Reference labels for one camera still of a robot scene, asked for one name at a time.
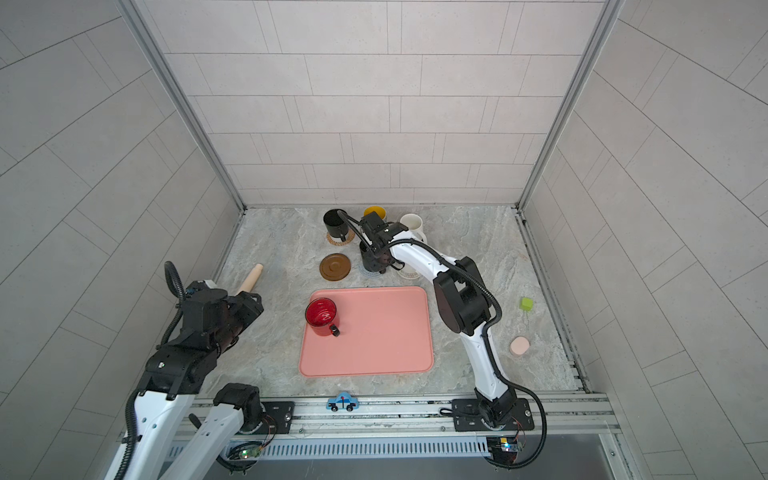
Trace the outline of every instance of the marble countertop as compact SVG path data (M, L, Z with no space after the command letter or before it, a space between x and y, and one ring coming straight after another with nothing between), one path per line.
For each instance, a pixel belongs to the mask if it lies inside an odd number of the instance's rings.
M362 271L359 241L336 247L326 240L323 214L330 207L255 208L246 212L218 284L234 291L256 263L264 271L256 287L264 313L241 336L237 347L222 355L208 375L201 396L213 397L228 382L258 386L262 396L333 396L467 393L474 376L458 335L442 322L432 282L405 280L388 269L369 278ZM344 207L355 218L362 207ZM388 220L417 213L424 220L429 244L453 257L471 257L486 286L502 305L502 321L492 327L502 368L514 382L534 390L573 390L578 387L568 365L522 236L509 207L387 207ZM344 253L352 271L338 282L319 274L328 254ZM361 286L420 286L429 299L435 363L416 374L306 378L299 373L304 309L316 290ZM530 312L520 310L522 296L534 300ZM523 335L531 348L513 356L509 343Z

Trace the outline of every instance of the wooden rolling pin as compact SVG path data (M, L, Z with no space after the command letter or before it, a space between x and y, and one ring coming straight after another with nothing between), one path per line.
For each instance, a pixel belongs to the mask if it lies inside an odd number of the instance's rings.
M253 270L248 273L248 276L245 277L245 280L243 280L243 284L240 285L240 289L237 291L237 293L240 292L248 292L250 293L251 290L253 290L253 286L256 285L256 281L261 276L261 272L264 270L264 265L261 263L257 263L256 266L253 268Z

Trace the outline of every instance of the tiled wall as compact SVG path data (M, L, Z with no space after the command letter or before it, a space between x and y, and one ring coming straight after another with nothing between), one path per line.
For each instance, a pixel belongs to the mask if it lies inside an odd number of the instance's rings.
M0 478L98 478L237 215L111 0L0 2Z
M766 31L627 0L525 211L646 478L768 474Z
M517 201L602 8L137 3L249 205Z

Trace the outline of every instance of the green cube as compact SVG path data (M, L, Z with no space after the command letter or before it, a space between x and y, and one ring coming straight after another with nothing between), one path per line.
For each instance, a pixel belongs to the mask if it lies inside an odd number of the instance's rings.
M526 312L530 312L533 309L533 300L527 298L526 296L522 297L520 299L520 308Z

